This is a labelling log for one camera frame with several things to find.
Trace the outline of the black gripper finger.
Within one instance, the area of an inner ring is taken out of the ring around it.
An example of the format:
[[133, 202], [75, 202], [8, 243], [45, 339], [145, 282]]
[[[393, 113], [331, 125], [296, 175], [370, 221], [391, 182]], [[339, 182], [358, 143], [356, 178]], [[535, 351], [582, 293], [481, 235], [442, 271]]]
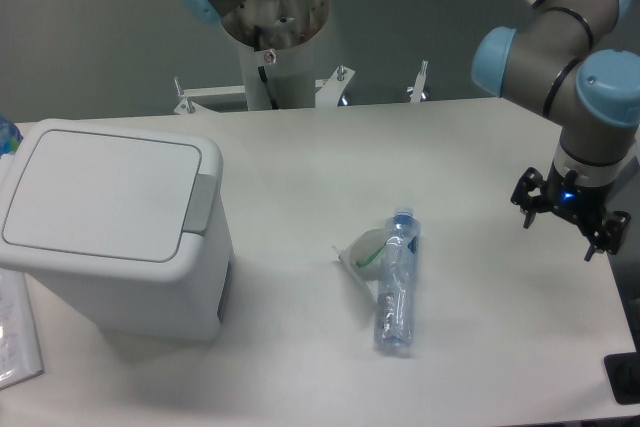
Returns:
[[596, 254], [617, 255], [624, 243], [631, 215], [625, 211], [604, 211], [586, 224], [584, 236], [589, 242], [584, 260], [589, 262]]
[[528, 229], [533, 224], [538, 213], [550, 211], [546, 185], [542, 174], [533, 167], [527, 168], [516, 182], [510, 202], [524, 215], [524, 229]]

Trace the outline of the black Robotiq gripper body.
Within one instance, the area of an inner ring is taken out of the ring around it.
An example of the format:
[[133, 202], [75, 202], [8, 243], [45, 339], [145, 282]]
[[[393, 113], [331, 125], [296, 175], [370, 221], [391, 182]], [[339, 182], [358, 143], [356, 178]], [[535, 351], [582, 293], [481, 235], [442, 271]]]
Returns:
[[585, 237], [603, 237], [605, 200], [613, 184], [586, 187], [574, 182], [575, 175], [563, 177], [550, 167], [543, 193], [551, 203], [551, 212], [576, 225]]

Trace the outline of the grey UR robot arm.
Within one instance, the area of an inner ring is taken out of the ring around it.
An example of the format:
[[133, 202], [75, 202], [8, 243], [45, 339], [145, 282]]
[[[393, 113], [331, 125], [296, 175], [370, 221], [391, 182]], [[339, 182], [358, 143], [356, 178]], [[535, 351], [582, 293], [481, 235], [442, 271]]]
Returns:
[[[561, 127], [549, 173], [527, 170], [511, 200], [527, 222], [550, 212], [575, 225], [591, 252], [616, 254], [630, 215], [605, 204], [639, 127], [639, 58], [597, 44], [631, 0], [526, 1], [537, 19], [525, 31], [490, 31], [471, 66], [476, 85]], [[181, 2], [235, 41], [250, 109], [319, 105], [307, 46], [326, 22], [328, 0]]]

